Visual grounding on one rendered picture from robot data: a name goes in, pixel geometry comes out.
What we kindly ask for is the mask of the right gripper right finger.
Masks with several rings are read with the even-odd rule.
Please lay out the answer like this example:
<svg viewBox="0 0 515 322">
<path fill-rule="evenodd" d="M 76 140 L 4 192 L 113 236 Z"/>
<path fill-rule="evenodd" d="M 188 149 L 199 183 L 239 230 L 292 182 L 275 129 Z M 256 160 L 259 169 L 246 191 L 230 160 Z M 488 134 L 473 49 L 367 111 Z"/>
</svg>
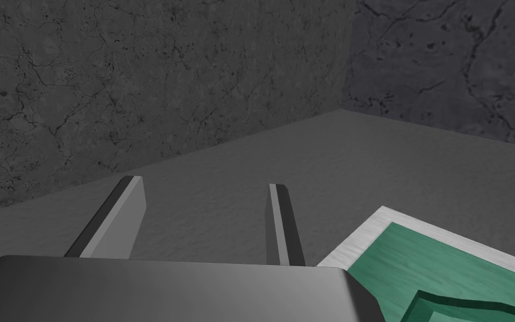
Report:
<svg viewBox="0 0 515 322">
<path fill-rule="evenodd" d="M 283 184 L 268 185 L 265 231 L 267 265 L 306 265 L 289 191 Z"/>
</svg>

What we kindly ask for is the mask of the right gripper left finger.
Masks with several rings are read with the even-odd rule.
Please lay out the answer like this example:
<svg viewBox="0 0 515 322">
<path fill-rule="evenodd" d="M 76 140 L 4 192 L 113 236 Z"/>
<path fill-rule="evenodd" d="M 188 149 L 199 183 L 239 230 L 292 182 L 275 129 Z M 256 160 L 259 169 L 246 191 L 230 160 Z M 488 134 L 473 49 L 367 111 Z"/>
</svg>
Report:
<svg viewBox="0 0 515 322">
<path fill-rule="evenodd" d="M 145 211 L 142 177 L 124 176 L 64 256 L 128 259 Z"/>
</svg>

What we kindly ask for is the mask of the green raised block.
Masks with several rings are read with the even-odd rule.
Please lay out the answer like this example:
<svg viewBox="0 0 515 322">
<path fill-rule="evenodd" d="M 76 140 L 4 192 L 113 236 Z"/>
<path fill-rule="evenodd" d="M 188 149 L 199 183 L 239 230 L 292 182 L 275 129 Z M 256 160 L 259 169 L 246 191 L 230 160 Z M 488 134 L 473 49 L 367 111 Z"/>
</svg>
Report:
<svg viewBox="0 0 515 322">
<path fill-rule="evenodd" d="M 515 306 L 419 290 L 400 322 L 515 322 Z"/>
</svg>

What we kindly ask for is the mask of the green cabinet with white rim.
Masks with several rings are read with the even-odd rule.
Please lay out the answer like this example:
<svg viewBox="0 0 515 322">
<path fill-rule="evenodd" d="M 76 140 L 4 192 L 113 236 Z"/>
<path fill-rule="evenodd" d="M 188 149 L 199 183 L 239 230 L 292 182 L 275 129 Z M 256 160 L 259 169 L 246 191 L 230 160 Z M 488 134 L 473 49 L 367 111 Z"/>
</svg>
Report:
<svg viewBox="0 0 515 322">
<path fill-rule="evenodd" d="M 385 322 L 400 322 L 419 290 L 515 306 L 515 257 L 380 207 L 321 267 L 344 269 L 378 301 Z"/>
</svg>

